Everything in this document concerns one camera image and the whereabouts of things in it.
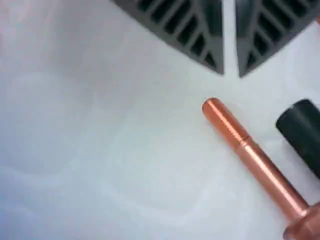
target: white table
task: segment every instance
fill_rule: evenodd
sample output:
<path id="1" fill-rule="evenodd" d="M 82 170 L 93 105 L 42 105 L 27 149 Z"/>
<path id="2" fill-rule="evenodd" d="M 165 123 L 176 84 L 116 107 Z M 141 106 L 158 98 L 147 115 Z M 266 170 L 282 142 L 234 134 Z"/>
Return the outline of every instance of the white table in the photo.
<path id="1" fill-rule="evenodd" d="M 233 0 L 224 76 L 110 1 L 3 1 L 0 239 L 282 239 L 285 218 L 203 117 L 209 97 L 320 200 L 320 180 L 275 128 L 301 98 L 320 106 L 316 23 L 239 79 Z"/>

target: copper coupling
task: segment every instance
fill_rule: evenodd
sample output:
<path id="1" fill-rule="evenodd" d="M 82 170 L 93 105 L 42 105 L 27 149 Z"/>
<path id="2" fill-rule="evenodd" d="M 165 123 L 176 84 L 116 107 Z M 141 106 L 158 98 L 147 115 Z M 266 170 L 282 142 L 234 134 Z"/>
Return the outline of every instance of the copper coupling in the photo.
<path id="1" fill-rule="evenodd" d="M 290 221 L 283 238 L 320 240 L 320 204 L 309 206 L 219 99 L 208 99 L 202 111 Z"/>

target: black plastic part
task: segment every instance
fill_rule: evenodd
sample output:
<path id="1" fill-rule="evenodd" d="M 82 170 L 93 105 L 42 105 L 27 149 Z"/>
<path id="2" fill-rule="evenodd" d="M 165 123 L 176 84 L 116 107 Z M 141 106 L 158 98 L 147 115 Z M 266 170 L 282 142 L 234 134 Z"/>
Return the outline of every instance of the black plastic part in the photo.
<path id="1" fill-rule="evenodd" d="M 320 179 L 320 111 L 309 100 L 298 101 L 276 122 L 277 129 Z"/>
<path id="2" fill-rule="evenodd" d="M 221 0 L 113 0 L 193 60 L 224 73 Z"/>
<path id="3" fill-rule="evenodd" d="M 267 61 L 320 13 L 320 0 L 235 0 L 240 77 Z"/>

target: black cap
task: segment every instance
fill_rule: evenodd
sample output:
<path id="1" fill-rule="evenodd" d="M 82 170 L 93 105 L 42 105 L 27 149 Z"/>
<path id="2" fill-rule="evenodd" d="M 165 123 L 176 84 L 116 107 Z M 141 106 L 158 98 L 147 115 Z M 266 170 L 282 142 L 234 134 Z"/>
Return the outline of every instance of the black cap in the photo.
<path id="1" fill-rule="evenodd" d="M 320 179 L 320 111 L 308 99 L 296 102 L 277 120 L 276 128 Z"/>

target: white backdrop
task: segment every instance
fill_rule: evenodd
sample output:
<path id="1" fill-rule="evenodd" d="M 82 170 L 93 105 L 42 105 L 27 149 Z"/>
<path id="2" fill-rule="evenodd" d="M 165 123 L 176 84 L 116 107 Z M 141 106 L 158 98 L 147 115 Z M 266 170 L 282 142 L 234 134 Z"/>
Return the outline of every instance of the white backdrop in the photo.
<path id="1" fill-rule="evenodd" d="M 285 218 L 201 113 L 218 97 L 310 203 L 317 180 L 275 129 L 320 106 L 320 26 L 244 79 L 224 1 L 225 75 L 108 0 L 2 0 L 0 239 L 277 240 Z"/>

